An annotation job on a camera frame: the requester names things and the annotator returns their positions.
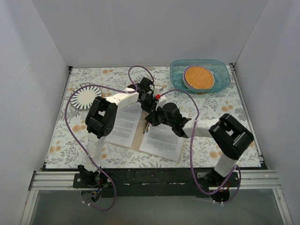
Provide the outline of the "floral table mat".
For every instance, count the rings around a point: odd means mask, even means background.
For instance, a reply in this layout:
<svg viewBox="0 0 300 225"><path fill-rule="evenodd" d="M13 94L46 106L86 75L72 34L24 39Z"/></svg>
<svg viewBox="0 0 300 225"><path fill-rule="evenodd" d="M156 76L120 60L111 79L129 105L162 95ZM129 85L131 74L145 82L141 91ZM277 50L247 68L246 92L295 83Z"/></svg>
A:
<svg viewBox="0 0 300 225"><path fill-rule="evenodd" d="M66 87L62 109L47 156L46 168L76 169L85 160L83 147L87 144L88 133L84 121L87 111L77 110L68 104L71 92L78 85L100 84L103 86L103 96L108 97L114 95L116 90L125 89L131 82L139 82L143 77L154 77L156 85L164 88L167 101L175 103L184 116L211 120L229 113L245 127L249 127L233 75L230 76L229 86L218 93L187 95L174 90L168 67L75 68ZM167 168L190 165L213 167L220 155L220 148L211 138L185 139L178 162L106 143L101 154L101 166L103 168Z"/></svg>

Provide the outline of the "metal folder clip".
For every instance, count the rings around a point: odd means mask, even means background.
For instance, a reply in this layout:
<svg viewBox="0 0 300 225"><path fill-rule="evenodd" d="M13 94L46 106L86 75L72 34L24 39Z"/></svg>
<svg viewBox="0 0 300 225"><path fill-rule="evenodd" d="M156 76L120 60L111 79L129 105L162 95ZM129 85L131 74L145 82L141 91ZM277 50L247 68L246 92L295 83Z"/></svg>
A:
<svg viewBox="0 0 300 225"><path fill-rule="evenodd" d="M143 130L142 132L145 134L149 131L151 124L149 122L145 122L143 125Z"/></svg>

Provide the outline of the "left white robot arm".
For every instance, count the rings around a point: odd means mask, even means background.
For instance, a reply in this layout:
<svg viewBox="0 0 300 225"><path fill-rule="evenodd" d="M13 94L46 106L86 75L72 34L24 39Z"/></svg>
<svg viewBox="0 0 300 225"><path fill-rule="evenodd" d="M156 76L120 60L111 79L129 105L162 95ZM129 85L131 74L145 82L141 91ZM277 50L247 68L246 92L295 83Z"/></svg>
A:
<svg viewBox="0 0 300 225"><path fill-rule="evenodd" d="M96 187L100 181L98 160L101 157L102 147L106 136L114 127L117 111L122 108L141 103L143 110L151 109L155 103L155 94L159 90L154 87L154 80L146 77L137 84L129 85L121 93L103 98L96 97L85 119L88 131L87 157L84 164L78 165L81 179L88 187Z"/></svg>

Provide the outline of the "aluminium frame rail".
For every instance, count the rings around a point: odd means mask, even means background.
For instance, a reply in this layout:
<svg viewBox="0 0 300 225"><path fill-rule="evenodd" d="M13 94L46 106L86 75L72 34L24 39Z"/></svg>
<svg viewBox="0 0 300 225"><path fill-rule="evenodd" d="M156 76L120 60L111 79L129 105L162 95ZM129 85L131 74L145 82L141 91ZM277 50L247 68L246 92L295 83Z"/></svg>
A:
<svg viewBox="0 0 300 225"><path fill-rule="evenodd" d="M76 172L34 172L29 190L69 190L73 189Z"/></svg>

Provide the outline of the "printed paper sheet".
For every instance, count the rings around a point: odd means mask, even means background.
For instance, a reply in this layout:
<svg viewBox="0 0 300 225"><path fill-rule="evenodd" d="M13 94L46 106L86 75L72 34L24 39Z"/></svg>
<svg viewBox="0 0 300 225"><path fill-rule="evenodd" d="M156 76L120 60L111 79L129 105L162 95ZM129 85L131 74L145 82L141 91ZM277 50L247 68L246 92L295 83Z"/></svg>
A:
<svg viewBox="0 0 300 225"><path fill-rule="evenodd" d="M150 126L143 136L139 151L177 162L183 143L184 138L178 137L171 127L161 124L157 127Z"/></svg>
<svg viewBox="0 0 300 225"><path fill-rule="evenodd" d="M142 109L139 103L130 104L118 110L113 130L105 138L105 142L130 148L141 114Z"/></svg>

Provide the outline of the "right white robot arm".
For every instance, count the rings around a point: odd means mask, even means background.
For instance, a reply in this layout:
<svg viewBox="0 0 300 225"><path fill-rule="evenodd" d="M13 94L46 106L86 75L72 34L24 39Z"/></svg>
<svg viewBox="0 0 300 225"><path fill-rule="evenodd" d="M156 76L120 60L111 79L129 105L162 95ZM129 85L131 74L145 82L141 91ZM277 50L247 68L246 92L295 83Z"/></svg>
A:
<svg viewBox="0 0 300 225"><path fill-rule="evenodd" d="M241 155L254 140L253 134L232 115L225 113L219 119L192 120L182 116L174 103L152 108L145 120L152 126L166 125L183 138L212 138L222 153L217 164L207 176L208 182L223 186L229 181L229 173Z"/></svg>

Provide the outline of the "orange woven round plate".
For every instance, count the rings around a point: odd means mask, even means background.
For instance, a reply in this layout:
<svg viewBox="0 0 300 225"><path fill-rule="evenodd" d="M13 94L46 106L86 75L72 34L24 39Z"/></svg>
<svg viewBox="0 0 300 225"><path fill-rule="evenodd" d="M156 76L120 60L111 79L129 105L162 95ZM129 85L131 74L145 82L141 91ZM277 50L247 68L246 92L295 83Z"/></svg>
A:
<svg viewBox="0 0 300 225"><path fill-rule="evenodd" d="M192 90L208 90L215 83L213 73L200 65L188 66L183 71L182 77L185 86Z"/></svg>

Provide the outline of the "teal plastic container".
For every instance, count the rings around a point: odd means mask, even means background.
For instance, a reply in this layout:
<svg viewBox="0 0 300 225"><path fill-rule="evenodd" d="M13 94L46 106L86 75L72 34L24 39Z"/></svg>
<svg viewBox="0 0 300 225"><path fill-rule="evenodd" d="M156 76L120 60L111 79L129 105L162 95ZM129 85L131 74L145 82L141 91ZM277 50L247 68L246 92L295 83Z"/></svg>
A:
<svg viewBox="0 0 300 225"><path fill-rule="evenodd" d="M218 60L176 60L170 65L170 79L174 88L189 93L216 93L230 84L229 72Z"/></svg>

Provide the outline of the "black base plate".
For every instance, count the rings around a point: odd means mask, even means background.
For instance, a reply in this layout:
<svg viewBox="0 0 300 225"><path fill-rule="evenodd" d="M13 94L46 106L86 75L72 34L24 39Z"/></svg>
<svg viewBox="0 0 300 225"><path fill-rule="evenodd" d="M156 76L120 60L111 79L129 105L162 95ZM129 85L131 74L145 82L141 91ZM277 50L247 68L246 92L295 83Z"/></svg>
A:
<svg viewBox="0 0 300 225"><path fill-rule="evenodd" d="M131 196L196 196L221 186L224 181L211 169L189 168L106 168L104 172L79 169L45 170L55 180L68 181L68 188L91 191L93 200L99 197Z"/></svg>

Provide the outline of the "brown cardboard folder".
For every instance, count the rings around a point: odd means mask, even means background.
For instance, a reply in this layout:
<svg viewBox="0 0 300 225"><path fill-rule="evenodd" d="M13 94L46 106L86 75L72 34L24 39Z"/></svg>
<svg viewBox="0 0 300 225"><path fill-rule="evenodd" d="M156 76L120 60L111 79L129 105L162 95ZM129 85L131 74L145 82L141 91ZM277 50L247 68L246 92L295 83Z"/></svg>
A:
<svg viewBox="0 0 300 225"><path fill-rule="evenodd" d="M146 115L139 103L118 110L113 130L105 142L178 162L183 138L176 136L166 125L147 125Z"/></svg>

